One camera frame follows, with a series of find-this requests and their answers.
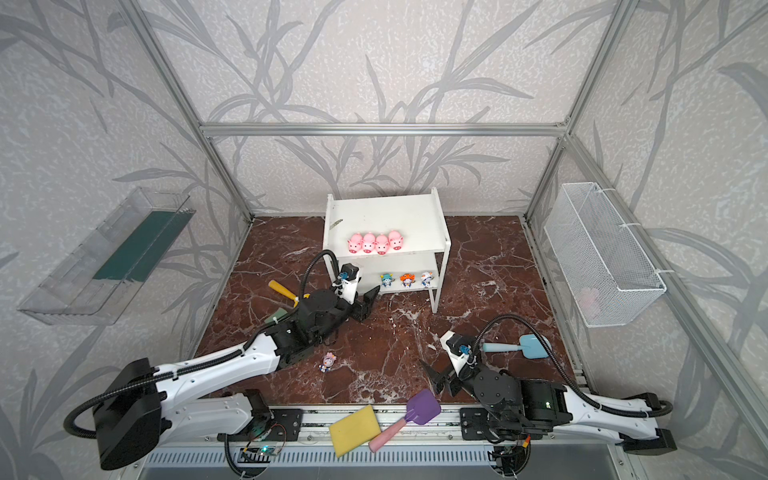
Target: yellow handle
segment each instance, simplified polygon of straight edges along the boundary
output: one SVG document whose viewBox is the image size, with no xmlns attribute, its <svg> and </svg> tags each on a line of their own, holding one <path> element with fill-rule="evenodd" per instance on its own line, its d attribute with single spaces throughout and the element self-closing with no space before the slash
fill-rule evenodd
<svg viewBox="0 0 768 480">
<path fill-rule="evenodd" d="M 270 280 L 270 288 L 278 292 L 280 295 L 287 296 L 288 298 L 293 300 L 293 306 L 296 306 L 299 304 L 299 297 L 291 293 L 290 290 L 288 290 L 286 287 L 282 286 L 280 283 L 276 282 L 275 280 Z"/>
</svg>

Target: wire basket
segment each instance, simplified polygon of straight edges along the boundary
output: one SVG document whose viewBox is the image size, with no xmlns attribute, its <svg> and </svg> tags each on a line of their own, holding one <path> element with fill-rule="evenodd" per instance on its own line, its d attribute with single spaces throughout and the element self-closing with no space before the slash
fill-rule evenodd
<svg viewBox="0 0 768 480">
<path fill-rule="evenodd" d="M 562 184 L 544 230 L 587 326 L 626 325 L 667 291 L 595 183 Z"/>
</svg>

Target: pink pig toy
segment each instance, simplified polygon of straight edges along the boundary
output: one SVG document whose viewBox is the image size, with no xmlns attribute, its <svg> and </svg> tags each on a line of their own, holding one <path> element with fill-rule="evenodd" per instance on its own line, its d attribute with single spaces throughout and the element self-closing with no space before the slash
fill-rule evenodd
<svg viewBox="0 0 768 480">
<path fill-rule="evenodd" d="M 389 246 L 395 250 L 400 250 L 402 248 L 402 236 L 397 230 L 389 232 Z"/>
<path fill-rule="evenodd" d="M 366 233 L 366 235 L 362 238 L 362 251 L 365 253 L 371 253 L 373 252 L 373 248 L 376 246 L 376 237 L 374 237 L 373 233 Z"/>
<path fill-rule="evenodd" d="M 349 252 L 358 253 L 360 250 L 362 250 L 362 235 L 355 233 L 349 239 Z"/>
<path fill-rule="evenodd" d="M 383 255 L 387 250 L 389 250 L 389 241 L 386 235 L 379 235 L 376 238 L 376 253 Z"/>
</svg>

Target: marble floor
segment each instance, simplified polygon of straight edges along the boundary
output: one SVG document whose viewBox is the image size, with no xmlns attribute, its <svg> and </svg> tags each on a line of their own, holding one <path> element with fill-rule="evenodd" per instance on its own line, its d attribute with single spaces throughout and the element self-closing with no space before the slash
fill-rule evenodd
<svg viewBox="0 0 768 480">
<path fill-rule="evenodd" d="M 438 312 L 426 291 L 381 295 L 364 323 L 350 320 L 331 346 L 318 347 L 302 363 L 247 379 L 217 392 L 259 389 L 271 405 L 292 403 L 405 403 L 429 387 L 419 359 L 438 371 L 449 364 L 439 337 L 446 330 L 472 335 L 499 313 L 518 313 L 533 320 L 570 372 L 560 332 L 534 265 L 518 217 L 446 217 L 452 247 Z M 227 282 L 197 355 L 245 341 L 287 298 L 267 284 L 277 280 L 299 289 L 300 275 L 322 249 L 321 217 L 257 218 Z M 310 277 L 307 292 L 329 284 L 325 266 Z M 494 327 L 488 341 L 517 343 L 530 333 L 508 321 Z M 327 352 L 337 360 L 330 371 L 319 365 Z M 520 378 L 561 381 L 549 359 L 526 359 L 522 353 L 494 353 L 487 363 Z M 473 402 L 465 392 L 441 402 Z"/>
</svg>

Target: wallpaper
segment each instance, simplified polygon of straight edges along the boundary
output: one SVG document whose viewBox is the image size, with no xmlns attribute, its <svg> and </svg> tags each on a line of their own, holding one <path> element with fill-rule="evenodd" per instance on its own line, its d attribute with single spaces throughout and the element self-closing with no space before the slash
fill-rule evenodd
<svg viewBox="0 0 768 480">
<path fill-rule="evenodd" d="M 223 137 L 217 147 L 259 214 L 324 214 L 336 199 L 424 194 L 449 213 L 520 213 L 552 137 Z M 423 152 L 410 161 L 409 151 Z"/>
<path fill-rule="evenodd" d="M 663 297 L 626 326 L 588 329 L 584 325 L 544 232 L 559 185 L 581 181 L 587 179 L 566 151 L 531 216 L 531 229 L 592 388 L 615 398 L 654 392 L 674 404 L 674 411 L 659 423 L 672 431 L 678 450 L 634 457 L 636 471 L 639 468 L 638 473 L 653 480 L 768 478 L 768 458 L 690 345 Z"/>
<path fill-rule="evenodd" d="M 577 133 L 768 394 L 766 45 L 764 0 L 640 10 Z"/>
<path fill-rule="evenodd" d="M 188 357 L 247 231 L 111 2 L 0 5 L 0 474 L 96 479 L 70 409 L 125 364 Z M 48 326 L 16 310 L 135 187 L 197 210 L 113 326 Z M 81 420 L 87 425 L 90 420 Z"/>
<path fill-rule="evenodd" d="M 204 121 L 563 121 L 614 0 L 141 0 Z"/>
</svg>

